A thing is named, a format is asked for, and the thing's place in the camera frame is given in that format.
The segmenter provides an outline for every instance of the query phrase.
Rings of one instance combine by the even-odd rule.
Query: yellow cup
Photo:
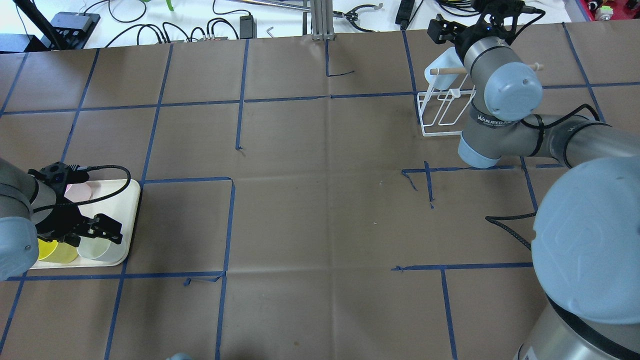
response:
[[[38,239],[38,249],[40,250],[38,260],[46,261],[48,263],[67,264],[78,256],[78,252],[75,247],[67,243],[59,243],[57,241],[48,243]]]

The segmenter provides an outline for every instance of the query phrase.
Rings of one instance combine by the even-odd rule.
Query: light blue object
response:
[[[521,63],[499,67],[486,82],[484,104],[493,116],[504,121],[520,121],[542,101],[542,85],[536,73]]]
[[[473,150],[473,148],[471,148],[471,146],[467,144],[467,142],[465,141],[465,137],[463,135],[460,135],[460,144],[458,145],[458,155],[460,155],[460,158],[469,166],[477,167],[477,168],[492,167],[495,164],[497,164],[498,161],[500,160],[500,158],[497,158],[497,159],[487,158],[486,156]]]
[[[458,78],[457,74],[431,75],[431,69],[446,69],[449,67],[462,67],[462,62],[456,53],[455,47],[450,47],[440,54],[437,59],[424,69],[424,78],[437,90],[447,90]]]
[[[179,352],[178,354],[175,354],[174,356],[167,358],[167,360],[193,360],[193,359],[191,358],[191,356],[188,356],[183,352]]]
[[[640,323],[640,156],[571,169],[533,228],[533,265],[555,303],[598,323]]]
[[[35,225],[22,217],[0,218],[0,281],[29,270],[37,259]]]

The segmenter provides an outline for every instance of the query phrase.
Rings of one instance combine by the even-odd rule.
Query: white tray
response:
[[[118,190],[126,180],[100,180],[87,181],[86,184],[91,188],[91,199],[108,195]],[[129,254],[129,245],[131,244],[131,236],[133,234],[133,225],[136,219],[136,211],[138,209],[138,200],[140,199],[140,184],[131,180],[129,186],[118,195],[106,199],[95,204],[87,204],[79,206],[82,215],[93,218],[97,213],[103,213],[113,220],[122,224],[122,245],[127,247],[121,259],[114,262],[89,260],[78,256],[75,260],[68,264],[47,263],[45,261],[36,261],[31,267],[32,269],[51,269],[51,268],[81,268],[88,266],[115,266],[124,261]]]

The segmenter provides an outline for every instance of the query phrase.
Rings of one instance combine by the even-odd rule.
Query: white floor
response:
[[[400,0],[334,0],[333,9],[347,12],[353,7],[365,4],[383,1],[383,8],[376,11],[366,10],[362,12],[360,17],[360,26],[376,31],[393,31],[398,30],[399,26],[395,25],[396,12]],[[38,9],[44,16],[51,20],[58,12],[81,12],[86,6],[96,3],[97,0],[36,0]],[[173,0],[174,12],[169,11],[166,2],[163,0],[153,0],[147,3],[147,13],[139,21],[131,24],[122,24],[115,21],[109,14],[106,3],[97,5],[90,10],[90,13],[99,13],[102,17],[98,26],[86,47],[104,47],[119,32],[128,28],[133,24],[152,23],[161,25],[163,21],[172,22],[185,29],[188,33],[195,26],[205,27],[207,21],[217,17],[211,10],[212,1],[210,0]],[[302,4],[302,0],[288,1],[288,3]],[[541,8],[547,12],[547,15],[540,20],[541,24],[553,22],[571,22],[567,11],[564,9],[562,0],[539,0],[527,1],[528,4]],[[144,5],[137,0],[112,0],[111,8],[113,13],[122,20],[131,20],[139,16]],[[243,3],[232,2],[229,0],[217,0],[216,11],[227,12],[235,9],[247,9],[253,13],[257,22],[257,31],[259,37],[268,37],[267,29],[273,27],[270,31],[274,37],[290,37],[302,35],[302,13],[292,10],[283,10],[271,8],[267,6],[249,5]],[[425,0],[422,8],[415,17],[410,29],[426,29],[429,21],[439,12],[442,12],[433,0]],[[0,1],[0,33],[23,33],[22,24],[16,13],[13,1]],[[223,16],[235,27],[238,25],[241,14],[231,14]],[[462,24],[475,23],[477,17],[462,18],[453,17],[445,13],[445,19],[454,20]],[[22,15],[27,31],[36,36],[42,36],[42,33]],[[533,15],[523,15],[518,23],[524,24],[531,20]],[[334,19],[334,28],[336,33],[352,33],[355,29],[349,25],[344,19]],[[184,38],[182,33],[171,27],[167,27],[169,36],[172,39]],[[134,45],[136,43],[136,35],[138,31],[132,29],[122,35],[112,46]],[[233,32],[226,26],[220,24],[216,26],[216,36],[233,37]],[[145,29],[140,36],[141,44],[153,44],[157,42],[156,36],[152,31]]]

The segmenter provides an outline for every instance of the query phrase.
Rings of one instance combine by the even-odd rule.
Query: black pole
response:
[[[55,50],[66,50],[68,47],[65,39],[58,33],[53,25],[42,15],[40,10],[29,0],[13,0],[13,2],[27,15],[29,20],[35,24],[35,26],[42,31],[45,37],[47,37]]]

